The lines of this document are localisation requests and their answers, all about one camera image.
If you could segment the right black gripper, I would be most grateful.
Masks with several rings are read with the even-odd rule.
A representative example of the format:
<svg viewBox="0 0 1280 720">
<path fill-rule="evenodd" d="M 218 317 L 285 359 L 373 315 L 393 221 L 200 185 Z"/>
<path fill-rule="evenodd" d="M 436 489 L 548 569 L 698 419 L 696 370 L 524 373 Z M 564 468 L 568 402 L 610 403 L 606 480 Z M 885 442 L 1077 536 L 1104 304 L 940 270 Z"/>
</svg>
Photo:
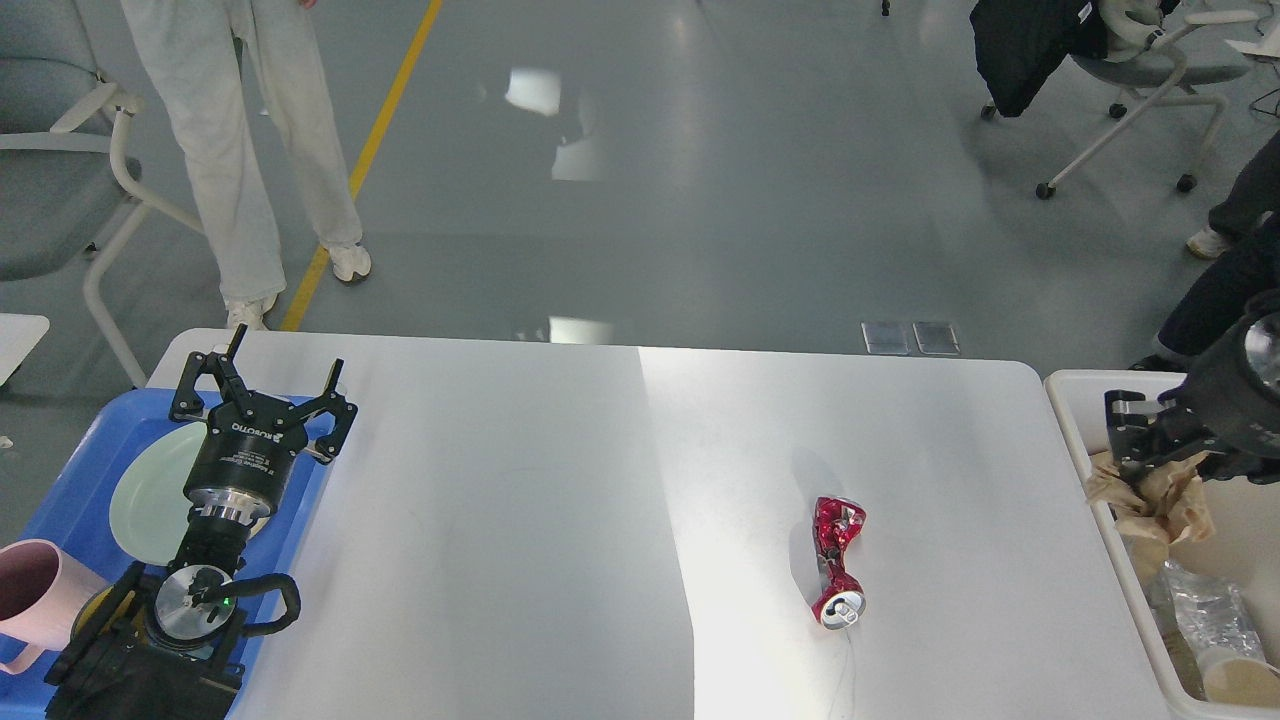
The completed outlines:
<svg viewBox="0 0 1280 720">
<path fill-rule="evenodd" d="M 1277 313 L 1253 313 L 1193 361 L 1181 401 L 1128 389 L 1103 393 L 1108 447 L 1119 478 L 1139 486 L 1151 473 L 1207 452 L 1204 482 L 1245 478 L 1279 483 Z"/>
</svg>

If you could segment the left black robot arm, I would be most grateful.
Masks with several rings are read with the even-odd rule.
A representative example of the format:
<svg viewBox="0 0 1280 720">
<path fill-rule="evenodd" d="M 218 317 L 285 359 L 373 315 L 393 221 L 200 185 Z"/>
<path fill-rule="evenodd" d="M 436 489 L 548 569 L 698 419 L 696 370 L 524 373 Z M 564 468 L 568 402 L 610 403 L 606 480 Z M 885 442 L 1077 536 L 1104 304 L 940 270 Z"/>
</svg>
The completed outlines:
<svg viewBox="0 0 1280 720">
<path fill-rule="evenodd" d="M 163 565 L 133 561 L 88 602 L 45 676 L 46 717 L 224 719 L 243 685 L 238 644 L 300 618 L 294 579 L 244 575 L 246 548 L 284 507 L 297 460 L 332 462 L 358 409 L 340 391 L 342 359 L 314 398 L 251 389 L 234 364 L 246 333 L 187 357 L 169 410 L 202 433 L 180 489 L 184 533 Z"/>
</svg>

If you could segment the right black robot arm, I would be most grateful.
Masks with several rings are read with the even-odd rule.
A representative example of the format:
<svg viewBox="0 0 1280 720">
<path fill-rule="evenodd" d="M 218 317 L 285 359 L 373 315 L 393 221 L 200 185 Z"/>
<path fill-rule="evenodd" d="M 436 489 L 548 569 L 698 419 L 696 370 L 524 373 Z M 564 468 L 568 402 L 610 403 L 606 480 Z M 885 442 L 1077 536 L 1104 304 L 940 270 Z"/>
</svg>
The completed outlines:
<svg viewBox="0 0 1280 720">
<path fill-rule="evenodd" d="M 1243 318 L 1190 365 L 1184 380 L 1149 401 L 1103 396 L 1110 452 L 1132 488 L 1161 466 L 1199 452 L 1203 480 L 1277 482 L 1277 291 L 1254 296 Z"/>
</svg>

